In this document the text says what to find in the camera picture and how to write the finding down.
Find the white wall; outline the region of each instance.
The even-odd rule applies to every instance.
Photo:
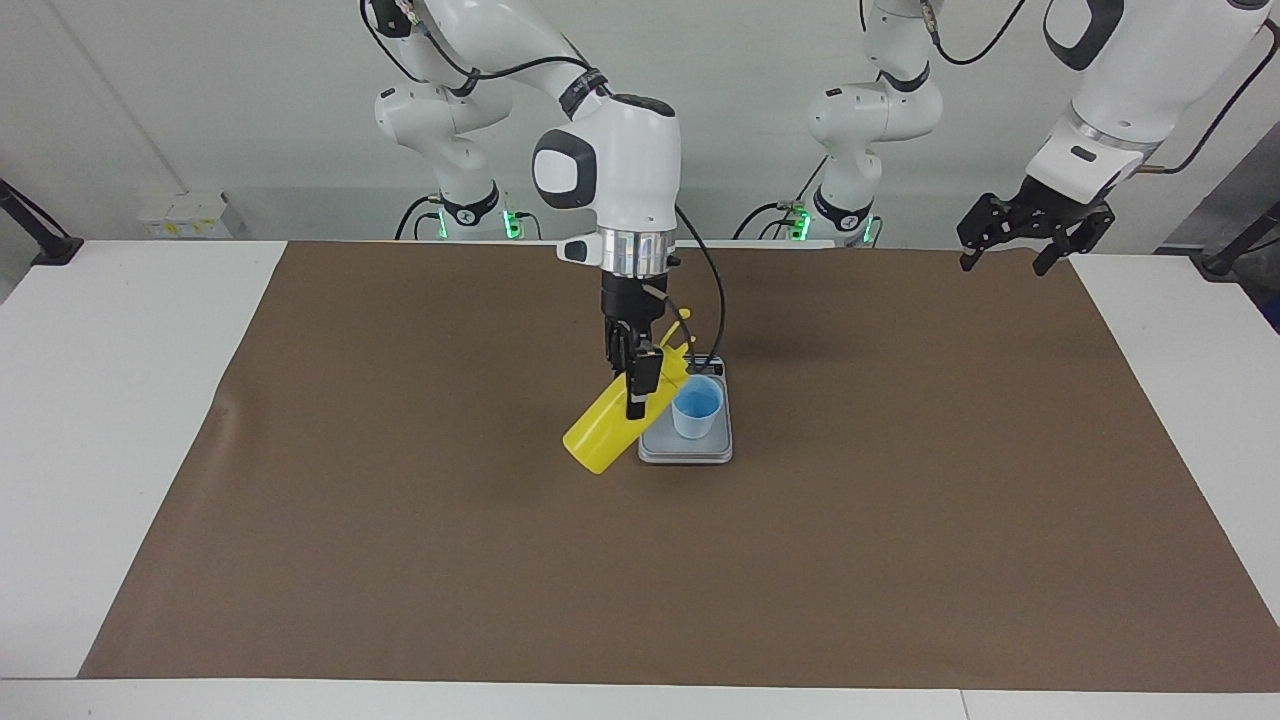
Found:
[[[805,129],[809,99],[874,74],[854,0],[539,4],[616,90],[663,97],[681,113],[682,204],[708,236],[795,195],[820,156]],[[884,245],[952,247],[955,223],[982,191],[1016,190],[1076,83],[1044,47],[1046,4],[1029,3],[983,63],[934,63],[942,127],[881,150]],[[947,3],[945,42],[969,54],[1011,5]],[[1180,156],[1198,137],[1262,54],[1263,40],[1254,42],[1161,156]],[[138,234],[134,191],[178,183],[228,191],[255,237],[387,237],[407,202],[433,190],[422,160],[371,120],[374,95],[397,79],[349,0],[10,0],[0,8],[0,176],[90,237]],[[1120,220],[1107,247],[1160,245],[1280,120],[1277,97],[1274,68],[1190,170],[1115,192]],[[515,200],[563,236],[590,215],[552,217],[529,181],[532,142],[561,122],[553,102],[521,86],[515,115],[477,137]],[[0,225],[0,245],[17,242]]]

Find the brown table mat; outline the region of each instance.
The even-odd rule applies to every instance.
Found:
[[[1280,691],[1068,264],[718,258],[733,461],[596,478],[598,273],[289,245],[81,676]]]

